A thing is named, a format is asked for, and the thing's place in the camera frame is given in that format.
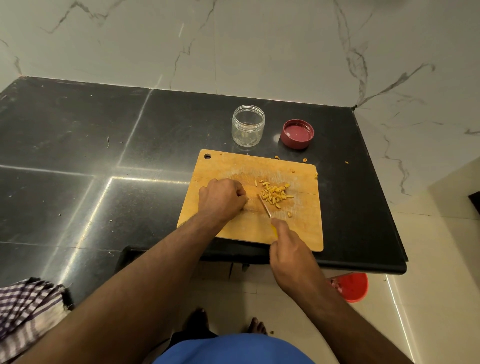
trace clear plastic jar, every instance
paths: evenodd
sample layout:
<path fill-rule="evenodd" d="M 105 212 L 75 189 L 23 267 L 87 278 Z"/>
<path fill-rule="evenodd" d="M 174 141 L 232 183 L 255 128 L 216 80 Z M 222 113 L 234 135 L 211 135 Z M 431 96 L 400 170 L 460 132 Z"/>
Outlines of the clear plastic jar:
<path fill-rule="evenodd" d="M 240 146 L 255 146 L 264 133 L 265 114 L 256 106 L 243 105 L 232 118 L 232 137 Z"/>

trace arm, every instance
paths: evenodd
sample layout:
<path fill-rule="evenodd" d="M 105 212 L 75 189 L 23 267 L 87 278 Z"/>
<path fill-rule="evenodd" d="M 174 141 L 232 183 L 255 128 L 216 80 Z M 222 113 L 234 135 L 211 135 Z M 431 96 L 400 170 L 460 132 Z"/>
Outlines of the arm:
<path fill-rule="evenodd" d="M 272 219 L 278 241 L 270 247 L 270 266 L 280 288 L 317 327 L 342 364 L 411 364 L 391 341 L 360 316 L 328 284 L 311 250 L 285 221 Z"/>
<path fill-rule="evenodd" d="M 248 200 L 233 180 L 211 180 L 199 195 L 197 215 L 96 290 L 18 363 L 141 362 L 207 245 Z"/>

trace black granite countertop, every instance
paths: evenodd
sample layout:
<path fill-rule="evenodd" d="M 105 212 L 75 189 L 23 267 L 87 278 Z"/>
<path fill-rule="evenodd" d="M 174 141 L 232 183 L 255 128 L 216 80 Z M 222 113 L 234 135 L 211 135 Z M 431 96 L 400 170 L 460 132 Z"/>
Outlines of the black granite countertop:
<path fill-rule="evenodd" d="M 243 104 L 260 107 L 266 118 L 262 140 L 248 149 L 231 136 L 233 111 Z M 315 129 L 304 151 L 279 141 L 290 119 Z M 68 280 L 85 254 L 101 266 L 98 257 L 111 261 L 127 245 L 151 247 L 175 229 L 203 148 L 307 158 L 319 172 L 319 264 L 406 271 L 351 109 L 20 78 L 0 94 L 0 283 L 25 278 L 19 266 L 29 261 L 44 270 L 55 262 L 59 277 Z M 217 240 L 204 259 L 266 264 L 268 246 Z"/>

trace white tiled floor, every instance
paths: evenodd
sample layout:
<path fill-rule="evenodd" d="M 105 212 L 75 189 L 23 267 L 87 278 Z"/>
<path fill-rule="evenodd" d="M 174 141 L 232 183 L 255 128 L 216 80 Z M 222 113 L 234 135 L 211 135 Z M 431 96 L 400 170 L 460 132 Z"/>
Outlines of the white tiled floor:
<path fill-rule="evenodd" d="M 480 353 L 480 215 L 467 195 L 480 190 L 480 159 L 392 208 L 409 257 L 403 276 L 369 274 L 353 307 L 416 363 L 476 363 Z M 180 320 L 196 307 L 217 334 L 239 332 L 253 316 L 316 363 L 336 363 L 322 336 L 276 284 L 269 266 L 200 263 Z"/>

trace wooden cutting board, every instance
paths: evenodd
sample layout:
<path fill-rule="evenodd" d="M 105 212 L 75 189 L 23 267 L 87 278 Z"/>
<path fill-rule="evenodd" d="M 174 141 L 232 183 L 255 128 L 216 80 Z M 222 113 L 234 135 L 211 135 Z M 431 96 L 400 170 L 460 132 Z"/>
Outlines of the wooden cutting board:
<path fill-rule="evenodd" d="M 267 203 L 268 209 L 273 217 L 285 220 L 310 249 L 321 252 L 324 239 L 316 173 L 317 168 L 312 164 L 203 149 L 198 156 L 177 227 L 198 212 L 200 187 L 207 186 L 213 178 L 232 178 L 241 182 L 249 201 L 217 237 L 271 244 L 276 238 L 270 218 L 256 196 L 264 188 L 259 181 L 268 181 L 271 186 L 290 183 L 287 194 L 294 198 L 280 201 L 280 210 Z"/>

